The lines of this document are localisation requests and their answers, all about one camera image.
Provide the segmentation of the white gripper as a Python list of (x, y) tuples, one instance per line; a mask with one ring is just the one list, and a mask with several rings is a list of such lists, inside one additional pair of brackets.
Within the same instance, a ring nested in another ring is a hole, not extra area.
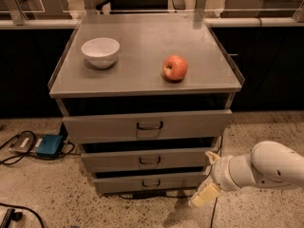
[(221, 190), (235, 191), (237, 189), (229, 170), (232, 156), (220, 157), (212, 151), (206, 151), (205, 155), (209, 162), (212, 163), (211, 178), (213, 183), (203, 183), (199, 187), (198, 191), (188, 201), (190, 207), (201, 207), (214, 200), (221, 194)]

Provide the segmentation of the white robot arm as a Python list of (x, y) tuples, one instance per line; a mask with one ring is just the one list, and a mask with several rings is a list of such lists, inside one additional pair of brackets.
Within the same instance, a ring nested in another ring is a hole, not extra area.
[(304, 187), (304, 158), (279, 142), (259, 142), (245, 155), (220, 157), (207, 151), (206, 156), (209, 175), (188, 201), (190, 207), (201, 207), (223, 191), (248, 186), (280, 190)]

